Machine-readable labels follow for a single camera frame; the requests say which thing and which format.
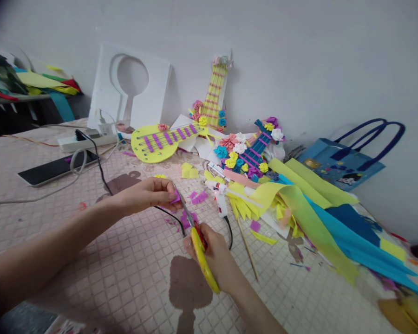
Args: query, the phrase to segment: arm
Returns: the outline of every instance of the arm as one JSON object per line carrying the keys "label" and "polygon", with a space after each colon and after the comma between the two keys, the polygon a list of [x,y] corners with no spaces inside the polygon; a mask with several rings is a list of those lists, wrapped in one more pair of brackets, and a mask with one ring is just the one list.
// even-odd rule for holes
{"label": "arm", "polygon": [[0,315],[43,288],[63,266],[118,220],[150,206],[181,203],[166,179],[149,178],[79,213],[66,223],[0,254]]}
{"label": "arm", "polygon": [[[286,331],[273,317],[263,301],[238,267],[224,237],[207,224],[200,224],[208,242],[206,260],[221,291],[229,294],[237,305],[247,329],[252,333],[285,334]],[[191,239],[184,239],[186,251],[196,260]]]}

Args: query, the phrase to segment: wooden stick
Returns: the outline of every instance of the wooden stick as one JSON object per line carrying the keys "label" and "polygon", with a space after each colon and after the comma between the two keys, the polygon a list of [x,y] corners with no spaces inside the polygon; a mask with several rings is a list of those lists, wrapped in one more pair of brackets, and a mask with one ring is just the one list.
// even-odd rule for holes
{"label": "wooden stick", "polygon": [[257,281],[259,281],[259,274],[257,272],[257,269],[255,268],[254,260],[252,259],[251,252],[249,251],[249,246],[248,246],[248,243],[246,242],[245,235],[243,234],[242,225],[240,224],[240,221],[238,221],[238,220],[237,220],[237,224],[238,224],[238,227],[240,228],[240,233],[242,234],[243,241],[245,242],[246,251],[248,252],[249,259],[251,260],[252,269],[254,269],[255,277],[257,278]]}

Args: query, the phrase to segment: black cable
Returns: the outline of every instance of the black cable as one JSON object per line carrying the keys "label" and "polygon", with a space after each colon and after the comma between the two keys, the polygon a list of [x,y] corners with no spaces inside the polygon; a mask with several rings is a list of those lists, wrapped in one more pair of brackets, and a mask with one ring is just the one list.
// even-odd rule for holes
{"label": "black cable", "polygon": [[102,179],[102,182],[107,187],[107,191],[110,193],[110,195],[113,196],[113,193],[111,192],[110,187],[108,186],[108,184],[107,184],[107,182],[105,181],[105,178],[104,178],[104,171],[102,170],[101,160],[99,158],[98,147],[96,146],[96,143],[94,142],[93,139],[91,139],[89,136],[87,136],[86,134],[84,134],[81,130],[76,130],[76,132],[79,132],[82,136],[84,136],[85,138],[87,138],[88,140],[90,140],[93,143],[94,149],[96,150],[96,156],[98,157],[98,164],[99,164],[99,169],[101,170],[101,179]]}
{"label": "black cable", "polygon": [[182,225],[181,221],[180,221],[177,217],[175,217],[173,214],[171,214],[171,213],[169,213],[169,212],[165,211],[164,209],[160,208],[159,206],[154,206],[154,207],[155,207],[155,208],[157,208],[158,210],[161,210],[162,212],[164,212],[164,213],[168,214],[169,216],[171,216],[171,217],[175,218],[175,220],[176,220],[176,221],[180,224],[180,226],[181,226],[181,232],[183,233],[183,237],[185,237],[185,236],[186,236],[186,234],[184,233],[184,227],[183,227],[183,225]]}
{"label": "black cable", "polygon": [[232,248],[232,229],[231,229],[231,224],[229,223],[229,219],[227,216],[224,216],[224,219],[226,220],[226,223],[228,223],[228,227],[229,227],[229,233],[231,234],[231,244],[229,245],[229,250],[231,250]]}

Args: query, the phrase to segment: yellow scissors handle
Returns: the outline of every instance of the yellow scissors handle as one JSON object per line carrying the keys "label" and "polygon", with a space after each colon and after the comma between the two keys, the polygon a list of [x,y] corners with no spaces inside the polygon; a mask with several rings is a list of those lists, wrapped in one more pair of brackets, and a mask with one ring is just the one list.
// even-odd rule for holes
{"label": "yellow scissors handle", "polygon": [[198,263],[200,264],[201,271],[208,281],[208,284],[212,291],[214,291],[217,295],[220,293],[220,288],[218,287],[217,282],[215,281],[212,273],[210,272],[208,263],[206,262],[206,258],[204,257],[204,247],[201,243],[200,236],[196,231],[195,227],[192,227],[190,230],[190,237],[192,238],[192,243],[194,244],[196,258],[198,259]]}

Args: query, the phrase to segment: hand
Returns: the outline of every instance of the hand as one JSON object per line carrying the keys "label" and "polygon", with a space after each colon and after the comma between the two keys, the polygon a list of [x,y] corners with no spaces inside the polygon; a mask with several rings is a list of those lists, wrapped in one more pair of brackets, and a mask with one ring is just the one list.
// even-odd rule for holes
{"label": "hand", "polygon": [[109,197],[108,200],[112,201],[124,216],[130,216],[151,206],[163,206],[171,211],[178,211],[183,205],[181,202],[171,204],[175,198],[172,181],[151,177]]}
{"label": "hand", "polygon": [[[199,226],[208,243],[205,256],[210,271],[220,290],[231,295],[236,289],[239,278],[244,275],[232,257],[223,235],[212,230],[206,223],[201,223]],[[187,253],[198,262],[190,235],[184,238],[183,244]]]}

